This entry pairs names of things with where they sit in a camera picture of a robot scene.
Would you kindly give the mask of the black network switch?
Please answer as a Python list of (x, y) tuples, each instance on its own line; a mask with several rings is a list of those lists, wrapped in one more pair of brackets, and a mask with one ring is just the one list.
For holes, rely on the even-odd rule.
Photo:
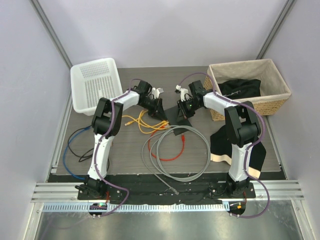
[(192, 126), (188, 119), (185, 119), (178, 106), (173, 106), (164, 111), (170, 125)]

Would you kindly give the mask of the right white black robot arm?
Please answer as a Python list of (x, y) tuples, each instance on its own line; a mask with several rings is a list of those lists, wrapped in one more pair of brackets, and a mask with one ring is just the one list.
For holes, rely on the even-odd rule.
[(226, 136), (232, 149), (225, 190), (230, 197), (236, 198), (249, 187), (248, 167), (252, 148), (261, 134), (262, 127), (258, 120), (261, 116), (250, 102), (236, 102), (215, 90), (207, 90), (199, 80), (190, 83), (189, 88), (191, 92), (180, 85), (175, 87), (175, 92), (180, 94), (176, 121), (181, 123), (193, 117), (200, 108), (224, 115)]

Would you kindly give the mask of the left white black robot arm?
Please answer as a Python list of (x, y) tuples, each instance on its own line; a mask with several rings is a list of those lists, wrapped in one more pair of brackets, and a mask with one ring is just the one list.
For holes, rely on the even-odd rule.
[(151, 117), (164, 120), (166, 115), (163, 100), (160, 98), (163, 92), (162, 88), (152, 87), (140, 79), (138, 85), (129, 87), (123, 94), (110, 99), (102, 97), (98, 101), (91, 122), (94, 133), (92, 161), (83, 183), (75, 187), (80, 200), (100, 200), (107, 194), (105, 180), (109, 154), (113, 140), (121, 128), (123, 111), (140, 106), (146, 109)]

